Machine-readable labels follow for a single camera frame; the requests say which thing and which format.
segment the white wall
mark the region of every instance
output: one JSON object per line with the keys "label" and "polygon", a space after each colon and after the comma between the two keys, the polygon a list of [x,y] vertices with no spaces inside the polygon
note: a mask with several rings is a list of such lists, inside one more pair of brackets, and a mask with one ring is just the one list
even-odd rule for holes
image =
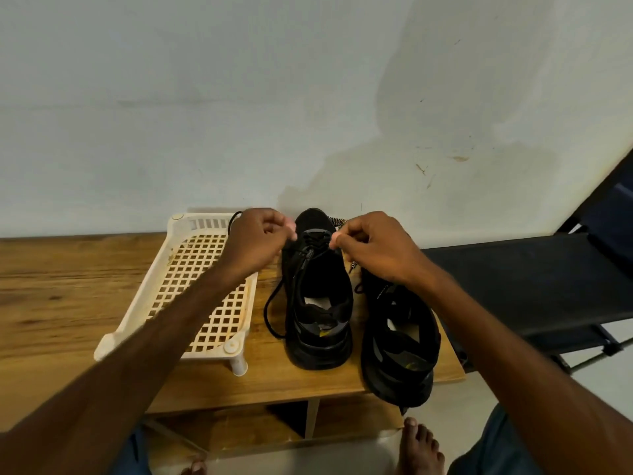
{"label": "white wall", "polygon": [[384,209],[423,246],[547,234],[633,142],[631,12],[2,0],[0,236],[253,205]]}

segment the black shoe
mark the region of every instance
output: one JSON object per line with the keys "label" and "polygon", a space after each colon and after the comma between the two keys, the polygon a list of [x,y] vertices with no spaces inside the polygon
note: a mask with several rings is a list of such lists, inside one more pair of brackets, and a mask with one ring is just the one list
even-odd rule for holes
{"label": "black shoe", "polygon": [[[341,250],[328,247],[334,224],[318,208],[297,217],[297,240],[282,250],[282,281],[264,306],[264,321],[286,339],[289,359],[306,370],[343,365],[352,352],[352,285]],[[268,323],[268,303],[286,288],[286,335]]]}
{"label": "black shoe", "polygon": [[361,367],[369,389],[404,409],[431,395],[440,335],[431,309],[415,294],[363,269],[369,317]]}

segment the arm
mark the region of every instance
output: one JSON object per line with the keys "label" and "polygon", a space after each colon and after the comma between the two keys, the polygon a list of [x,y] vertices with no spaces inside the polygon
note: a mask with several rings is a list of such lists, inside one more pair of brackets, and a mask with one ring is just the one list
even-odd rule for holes
{"label": "arm", "polygon": [[215,265],[0,439],[3,472],[105,472],[209,314],[293,237],[294,223],[279,212],[245,211]]}
{"label": "arm", "polygon": [[481,307],[419,251],[397,220],[381,212],[360,216],[331,246],[429,303],[546,473],[631,473],[633,424]]}

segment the person's left hand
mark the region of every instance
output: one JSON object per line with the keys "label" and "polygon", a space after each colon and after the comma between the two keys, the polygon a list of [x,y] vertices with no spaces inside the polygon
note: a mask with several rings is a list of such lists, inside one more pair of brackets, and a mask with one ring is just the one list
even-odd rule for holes
{"label": "person's left hand", "polygon": [[235,219],[215,266],[244,279],[270,263],[286,243],[296,240],[295,223],[272,208],[250,208]]}

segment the hand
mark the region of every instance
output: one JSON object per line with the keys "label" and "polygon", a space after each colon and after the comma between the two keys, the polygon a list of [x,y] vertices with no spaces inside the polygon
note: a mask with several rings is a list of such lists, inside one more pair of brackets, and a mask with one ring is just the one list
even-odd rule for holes
{"label": "hand", "polygon": [[296,240],[295,223],[272,208],[250,208],[236,218],[216,263],[239,279],[261,270],[279,253],[286,240]]}
{"label": "hand", "polygon": [[382,211],[373,211],[348,221],[332,235],[330,248],[341,248],[349,261],[374,275],[411,287],[439,270],[402,225]]}

